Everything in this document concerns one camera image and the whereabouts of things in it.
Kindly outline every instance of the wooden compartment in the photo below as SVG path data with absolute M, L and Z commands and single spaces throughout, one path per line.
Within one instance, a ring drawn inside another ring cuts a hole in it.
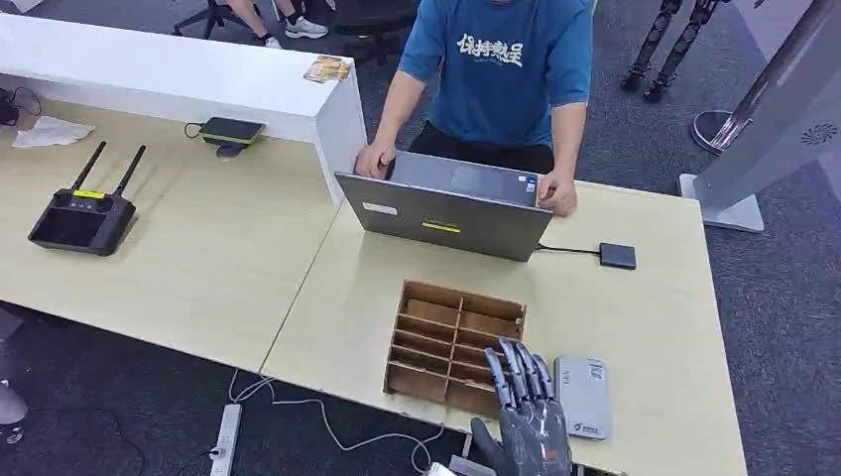
M 509 337 L 512 342 L 519 341 L 520 338 Z M 490 347 L 497 352 L 502 352 L 502 347 L 499 345 L 497 336 L 488 334 L 486 332 L 479 332 L 472 329 L 458 329 L 458 335 L 455 337 L 456 344 L 468 345 L 479 349 Z
M 455 326 L 443 325 L 431 320 L 411 317 L 406 314 L 398 314 L 395 330 L 403 330 L 447 343 L 452 343 L 452 339 L 455 336 Z
M 452 360 L 482 367 L 488 366 L 488 361 L 485 359 L 485 352 L 479 347 L 473 347 L 471 345 L 456 343 L 452 351 Z
M 499 404 L 483 349 L 523 337 L 517 302 L 405 281 L 386 365 L 385 392 L 495 416 Z
M 434 375 L 398 363 L 389 363 L 386 373 L 389 376 L 390 391 L 433 402 L 445 401 L 447 379 L 442 375 Z
M 424 354 L 406 347 L 392 345 L 389 353 L 389 362 L 398 362 L 410 365 L 417 369 L 428 370 L 446 376 L 449 369 L 449 359 L 436 357 L 432 354 Z
M 450 380 L 446 403 L 457 409 L 475 414 L 496 417 L 499 415 L 499 400 L 493 387 Z
M 399 345 L 408 349 L 436 355 L 438 357 L 443 357 L 444 359 L 449 359 L 450 351 L 452 349 L 451 342 L 451 336 L 445 342 L 443 340 L 427 337 L 422 334 L 406 332 L 400 329 L 395 330 L 394 339 L 392 340 L 393 345 Z

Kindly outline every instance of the yellow label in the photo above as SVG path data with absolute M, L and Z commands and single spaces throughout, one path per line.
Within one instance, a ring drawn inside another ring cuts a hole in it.
M 461 233 L 461 230 L 452 226 L 438 225 L 436 223 L 429 223 L 426 221 L 422 222 L 421 225 L 425 226 L 426 228 L 432 228 L 434 230 L 449 231 L 450 233 Z
M 85 198 L 105 198 L 105 193 L 102 191 L 74 190 L 73 195 Z

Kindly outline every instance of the sneaker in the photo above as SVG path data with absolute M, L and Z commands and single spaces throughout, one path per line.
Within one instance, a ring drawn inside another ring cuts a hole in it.
M 281 46 L 281 44 L 278 42 L 278 39 L 275 37 L 269 37 L 269 39 L 266 40 L 266 43 L 263 46 L 266 48 L 274 48 L 275 50 L 282 50 L 284 48 Z
M 310 38 L 315 40 L 326 34 L 327 27 L 316 25 L 304 17 L 298 18 L 298 21 L 294 25 L 287 22 L 287 38 Z

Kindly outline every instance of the robotic finger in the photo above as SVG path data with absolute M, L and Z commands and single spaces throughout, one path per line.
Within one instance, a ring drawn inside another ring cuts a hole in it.
M 503 337 L 499 338 L 499 343 L 502 347 L 502 353 L 505 354 L 505 358 L 508 361 L 508 367 L 511 369 L 511 381 L 514 384 L 514 396 L 517 398 L 518 403 L 527 402 L 530 400 L 529 391 L 526 389 L 526 379 L 523 377 L 523 372 L 520 370 L 520 362 L 518 362 L 514 346 L 511 345 L 510 340 Z
M 494 389 L 497 391 L 497 398 L 500 401 L 500 408 L 503 410 L 514 410 L 514 401 L 511 398 L 511 389 L 508 387 L 508 381 L 505 380 L 505 373 L 502 371 L 502 364 L 497 357 L 494 349 L 485 348 L 485 359 L 488 361 L 488 366 L 491 368 L 491 374 L 494 376 Z
M 545 392 L 547 400 L 554 400 L 554 386 L 552 385 L 551 374 L 545 361 L 540 355 L 535 354 L 535 363 L 538 364 L 538 374 L 540 374 L 541 384 Z
M 529 388 L 532 391 L 532 399 L 543 400 L 544 393 L 542 390 L 541 379 L 538 375 L 538 364 L 529 349 L 523 345 L 522 342 L 517 343 L 517 353 L 520 354 L 520 360 L 523 361 L 523 368 L 526 372 L 526 377 L 529 379 Z

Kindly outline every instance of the white cable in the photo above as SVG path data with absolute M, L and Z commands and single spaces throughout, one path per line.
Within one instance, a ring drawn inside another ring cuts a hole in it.
M 418 452 L 418 448 L 423 450 L 423 453 L 426 454 L 426 467 L 427 469 L 432 466 L 432 455 L 429 453 L 429 448 L 426 447 L 426 444 L 434 441 L 441 437 L 444 433 L 444 427 L 441 427 L 441 430 L 438 431 L 434 436 L 431 436 L 427 439 L 420 440 L 415 438 L 414 436 L 403 434 L 403 433 L 386 433 L 381 434 L 379 436 L 375 436 L 370 439 L 366 439 L 365 441 L 360 441 L 356 444 L 352 444 L 350 446 L 345 446 L 339 441 L 339 438 L 336 436 L 336 433 L 333 432 L 333 428 L 330 426 L 330 422 L 327 420 L 327 412 L 324 407 L 324 402 L 319 399 L 306 399 L 306 400 L 295 400 L 295 401 L 276 401 L 275 400 L 275 386 L 272 383 L 275 381 L 272 377 L 263 377 L 261 380 L 247 386 L 243 389 L 236 397 L 233 396 L 234 392 L 234 384 L 236 383 L 237 376 L 239 375 L 239 370 L 234 370 L 234 376 L 231 378 L 231 384 L 228 386 L 228 397 L 233 404 L 241 404 L 246 400 L 250 399 L 254 394 L 259 392 L 263 387 L 269 386 L 269 390 L 272 392 L 272 405 L 300 405 L 300 404 L 318 404 L 321 408 L 321 419 L 324 421 L 324 426 L 327 428 L 327 432 L 330 433 L 330 437 L 333 438 L 333 442 L 336 443 L 336 446 L 339 447 L 342 451 L 353 451 L 359 447 L 365 446 L 366 444 L 373 443 L 375 441 L 379 441 L 381 439 L 386 438 L 402 438 L 408 439 L 415 443 L 415 447 L 412 448 L 412 454 L 410 455 L 410 459 L 412 461 L 412 467 L 415 468 L 418 473 L 423 474 L 426 472 L 424 469 L 420 469 L 418 465 L 415 463 L 415 454 Z

